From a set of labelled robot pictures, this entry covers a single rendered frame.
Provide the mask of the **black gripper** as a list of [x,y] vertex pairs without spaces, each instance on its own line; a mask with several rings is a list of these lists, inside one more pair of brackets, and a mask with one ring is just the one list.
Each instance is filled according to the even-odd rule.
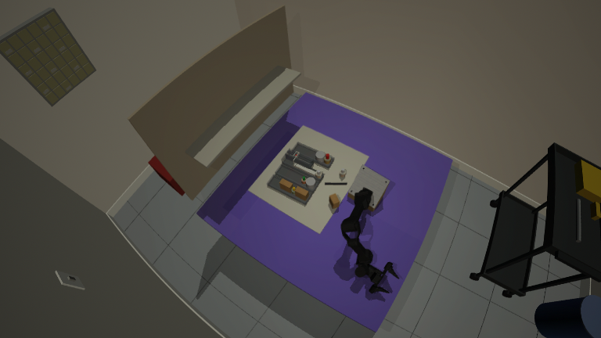
[[[388,271],[388,272],[390,272],[392,275],[394,275],[394,277],[395,277],[395,278],[399,279],[399,278],[398,278],[398,276],[396,275],[396,273],[395,273],[395,272],[394,272],[394,270],[393,270],[392,262],[388,262],[388,263],[385,265],[385,267],[384,267],[384,268],[385,268],[385,269],[384,269],[384,271],[381,273],[381,279],[384,277],[384,275],[387,273],[387,271]],[[372,273],[373,273],[373,272],[372,272],[372,270],[374,271],[374,270],[376,270],[376,268],[375,268],[375,267],[372,267],[372,268],[371,268],[371,270],[369,271],[368,275],[372,275]],[[375,293],[376,291],[378,291],[378,292],[380,292],[380,291],[381,291],[381,292],[383,292],[383,293],[384,293],[384,292],[385,292],[385,293],[389,293],[389,292],[388,292],[388,291],[386,291],[384,288],[382,288],[382,287],[378,287],[378,284],[380,283],[381,279],[378,281],[378,283],[377,283],[377,284],[373,284],[373,285],[371,286],[371,288],[370,288],[370,290],[369,290],[369,292],[370,292],[370,293],[372,293],[372,294],[373,294],[373,293]]]

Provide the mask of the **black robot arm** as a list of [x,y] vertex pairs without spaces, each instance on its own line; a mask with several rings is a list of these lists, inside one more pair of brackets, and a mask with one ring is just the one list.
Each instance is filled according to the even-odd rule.
[[[354,193],[355,207],[354,207],[353,211],[351,212],[350,217],[345,218],[341,222],[341,225],[340,225],[342,235],[346,239],[348,246],[352,250],[354,250],[355,253],[358,255],[358,258],[356,260],[356,264],[358,264],[358,267],[355,270],[355,275],[358,276],[359,278],[362,278],[365,275],[368,275],[369,271],[373,267],[371,265],[372,258],[373,258],[372,252],[369,249],[365,249],[364,246],[359,241],[361,229],[360,229],[360,223],[358,221],[362,215],[362,211],[368,209],[368,206],[369,206],[369,203],[371,200],[371,195],[372,195],[372,191],[365,187],[363,188],[363,190],[360,190],[359,192],[355,192]],[[347,235],[347,233],[348,232],[356,232],[356,231],[358,231],[357,237],[350,239],[350,237]],[[382,272],[379,269],[376,269],[374,271],[372,270],[372,272],[373,272],[372,275],[369,275],[368,278],[370,278],[371,282],[377,284],[378,281],[381,279]]]

